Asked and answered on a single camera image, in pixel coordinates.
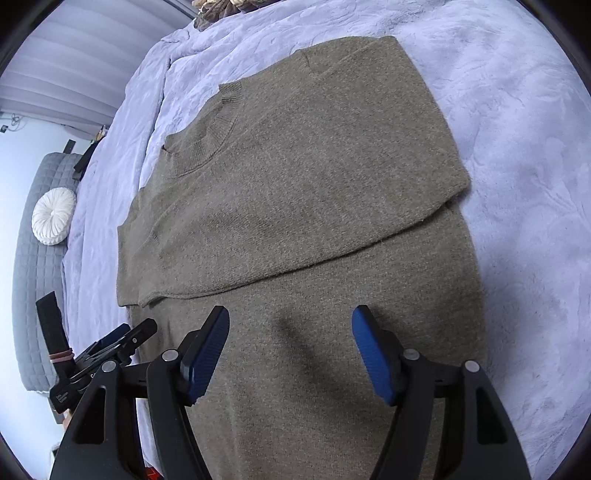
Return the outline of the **white round pleated cushion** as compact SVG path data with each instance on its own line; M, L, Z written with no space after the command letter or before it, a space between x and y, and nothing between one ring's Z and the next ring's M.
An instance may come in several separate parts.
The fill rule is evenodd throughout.
M73 190L57 187L41 196L33 208L31 227L34 237L43 245L55 246L69 234L77 203Z

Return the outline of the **grey quilted headboard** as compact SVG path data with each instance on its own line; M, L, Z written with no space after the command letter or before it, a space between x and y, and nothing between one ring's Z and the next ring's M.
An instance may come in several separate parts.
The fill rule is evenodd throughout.
M32 214L38 200L48 191L65 187L77 190L73 179L79 154L49 153L42 160L31 184L16 244L12 281L13 338L21 381L26 390L46 395L56 382L38 320L36 301L48 293L56 294L63 306L62 260L67 242L56 246L41 244L32 232Z

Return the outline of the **lavender plush bed blanket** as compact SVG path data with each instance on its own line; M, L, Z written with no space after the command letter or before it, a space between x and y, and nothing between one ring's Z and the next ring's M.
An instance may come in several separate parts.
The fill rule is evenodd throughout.
M166 138L221 85L298 50L392 37L430 90L470 177L458 203L484 300L486 369L530 472L560 464L590 413L590 96L514 1L281 1L159 40L78 189L63 260L69 341L121 323L118 230Z

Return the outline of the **olive knit sweater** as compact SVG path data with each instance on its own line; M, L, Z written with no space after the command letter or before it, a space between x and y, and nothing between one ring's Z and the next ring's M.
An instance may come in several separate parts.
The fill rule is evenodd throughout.
M168 136L118 230L116 294L176 346L230 331L188 412L215 479L366 479L392 418L351 326L367 305L428 358L487 355L470 177L392 37L346 37L223 84Z

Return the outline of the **cream striped clothes pile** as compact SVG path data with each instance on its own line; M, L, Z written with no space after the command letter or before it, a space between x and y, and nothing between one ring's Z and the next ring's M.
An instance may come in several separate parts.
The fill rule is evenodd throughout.
M276 3L277 0L197 0L191 5L197 9L193 27L207 30L221 19L236 14L250 13Z

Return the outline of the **grey window curtain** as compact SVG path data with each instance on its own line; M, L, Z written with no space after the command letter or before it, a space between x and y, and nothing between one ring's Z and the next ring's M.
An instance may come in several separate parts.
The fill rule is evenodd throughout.
M91 136L148 50L194 17L187 1L40 1L1 48L1 110Z

